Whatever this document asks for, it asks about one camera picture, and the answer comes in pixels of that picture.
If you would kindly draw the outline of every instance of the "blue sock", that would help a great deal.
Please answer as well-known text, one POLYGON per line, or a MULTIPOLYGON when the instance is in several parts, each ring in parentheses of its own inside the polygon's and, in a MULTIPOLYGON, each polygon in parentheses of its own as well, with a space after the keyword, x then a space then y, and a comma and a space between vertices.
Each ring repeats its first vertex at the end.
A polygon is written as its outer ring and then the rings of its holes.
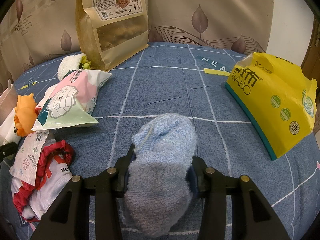
POLYGON ((132 136, 137 159, 129 165, 125 206, 146 236, 169 232, 185 213, 192 195, 186 181, 196 150, 192 122, 179 114, 163 114, 132 136))

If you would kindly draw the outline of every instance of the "yellow packaging bag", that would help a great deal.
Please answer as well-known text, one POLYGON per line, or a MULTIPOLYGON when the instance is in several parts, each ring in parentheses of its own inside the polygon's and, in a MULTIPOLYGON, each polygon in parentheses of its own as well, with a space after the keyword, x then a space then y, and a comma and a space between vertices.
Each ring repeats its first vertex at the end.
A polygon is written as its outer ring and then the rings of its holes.
POLYGON ((317 82, 307 79, 299 66, 253 53, 237 62, 225 86, 256 128, 271 160, 312 132, 317 82))

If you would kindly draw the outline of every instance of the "red and white cloth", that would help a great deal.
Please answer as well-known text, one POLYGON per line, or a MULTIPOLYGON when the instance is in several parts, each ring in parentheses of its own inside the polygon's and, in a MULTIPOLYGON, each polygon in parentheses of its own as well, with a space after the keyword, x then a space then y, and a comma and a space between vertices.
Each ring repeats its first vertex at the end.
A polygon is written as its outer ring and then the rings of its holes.
POLYGON ((65 140, 44 146, 37 165, 35 186, 12 178, 13 204, 27 222, 39 221, 72 178, 68 165, 73 153, 65 140))

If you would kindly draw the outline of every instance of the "printed tissue packet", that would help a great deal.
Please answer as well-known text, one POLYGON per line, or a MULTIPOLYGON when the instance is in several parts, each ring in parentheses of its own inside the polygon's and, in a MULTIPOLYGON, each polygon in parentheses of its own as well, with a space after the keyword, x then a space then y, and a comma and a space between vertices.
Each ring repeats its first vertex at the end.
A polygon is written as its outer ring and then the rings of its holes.
POLYGON ((111 73, 101 70, 73 70, 58 83, 33 125, 33 131, 70 126, 91 126, 99 89, 111 73))
POLYGON ((49 130, 30 133, 17 152, 14 164, 9 170, 10 174, 34 186, 40 153, 44 146, 54 142, 53 135, 49 135, 49 130))

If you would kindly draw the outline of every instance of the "pink and white package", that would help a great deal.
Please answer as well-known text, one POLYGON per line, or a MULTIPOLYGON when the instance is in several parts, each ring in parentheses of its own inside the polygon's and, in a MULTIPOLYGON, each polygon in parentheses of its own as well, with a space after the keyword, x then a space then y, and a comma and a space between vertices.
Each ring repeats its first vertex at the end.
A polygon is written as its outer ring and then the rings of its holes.
POLYGON ((111 73, 101 70, 73 70, 58 83, 33 125, 33 131, 70 126, 91 126, 99 89, 111 73))

